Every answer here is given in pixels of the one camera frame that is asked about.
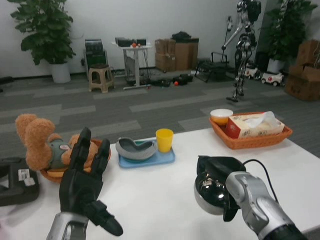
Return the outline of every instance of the label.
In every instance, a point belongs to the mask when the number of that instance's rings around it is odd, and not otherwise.
[[[35,180],[33,177],[30,177],[30,178],[26,178],[24,181],[24,184],[27,186],[27,187],[30,187],[30,186],[33,186],[36,184]]]
[[[18,177],[19,177],[19,181],[23,181],[25,179],[30,178],[29,169],[19,169],[18,170]]]

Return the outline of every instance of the table surface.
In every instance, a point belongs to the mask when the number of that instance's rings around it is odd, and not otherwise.
[[[118,47],[122,50],[128,50],[128,51],[139,51],[139,50],[143,50],[143,49],[151,49],[153,47],[150,42],[147,42],[145,46],[140,46],[140,47],[119,46],[118,44],[116,44],[115,41],[113,41],[111,44],[115,45],[116,47]]]
[[[231,150],[212,129],[174,135],[172,164],[122,169],[115,145],[99,199],[121,223],[117,238],[89,222],[87,240],[257,240],[239,211],[231,222],[204,212],[194,198],[198,155],[258,159],[270,174],[284,211],[301,231],[320,225],[320,159],[290,140],[254,149]],[[257,163],[247,171],[267,183]],[[0,239],[44,240],[60,211],[59,185],[39,176],[41,192],[31,203],[0,208]]]

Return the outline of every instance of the potted plant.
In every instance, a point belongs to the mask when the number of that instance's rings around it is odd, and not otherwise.
[[[70,81],[67,59],[74,51],[70,47],[69,29],[73,19],[65,11],[66,0],[8,0],[17,3],[11,17],[17,20],[17,30],[27,36],[21,50],[31,50],[35,65],[46,60],[55,83]]]
[[[279,73],[285,62],[295,58],[299,45],[306,38],[305,16],[317,7],[310,0],[279,0],[280,8],[266,14],[271,24],[267,27],[268,71]]]

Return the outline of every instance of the blue tray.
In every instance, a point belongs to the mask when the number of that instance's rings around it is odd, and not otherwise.
[[[136,144],[142,144],[143,141],[135,141]],[[135,162],[135,160],[131,160],[119,155],[119,165],[125,169],[131,168],[140,168],[140,167],[147,167],[159,164],[170,164],[173,163],[176,159],[176,155],[174,150],[171,148],[169,152],[162,153],[158,150],[153,154],[151,157],[147,158],[144,161]]]

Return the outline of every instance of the orange basket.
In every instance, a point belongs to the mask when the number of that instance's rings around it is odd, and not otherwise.
[[[262,114],[262,113],[263,112],[236,113],[234,114],[234,116]],[[261,148],[261,147],[276,145],[281,143],[283,140],[288,138],[293,133],[291,128],[284,126],[283,131],[278,134],[272,134],[267,136],[253,136],[253,137],[236,139],[236,138],[231,138],[227,136],[227,134],[225,133],[225,130],[226,130],[225,126],[219,126],[211,119],[209,120],[215,133],[231,149],[252,149],[252,148]]]
[[[91,139],[91,141],[94,142],[98,147],[100,147],[100,145],[101,145],[101,143],[102,143],[102,141],[101,141],[101,140],[98,140],[98,139]],[[109,151],[109,157],[108,157],[108,159],[106,159],[106,160],[109,161],[110,157],[111,157],[111,149],[110,149],[110,151]],[[61,172],[64,173],[65,170],[67,170],[67,168],[61,169]],[[88,167],[88,168],[84,169],[84,171],[86,171],[86,172],[91,172],[91,167]],[[54,182],[54,183],[57,183],[57,184],[61,183],[62,176],[61,176],[61,177],[53,177],[53,176],[50,176],[50,175],[48,174],[48,172],[47,172],[46,169],[40,170],[40,173],[41,173],[46,179],[50,180],[51,182]]]

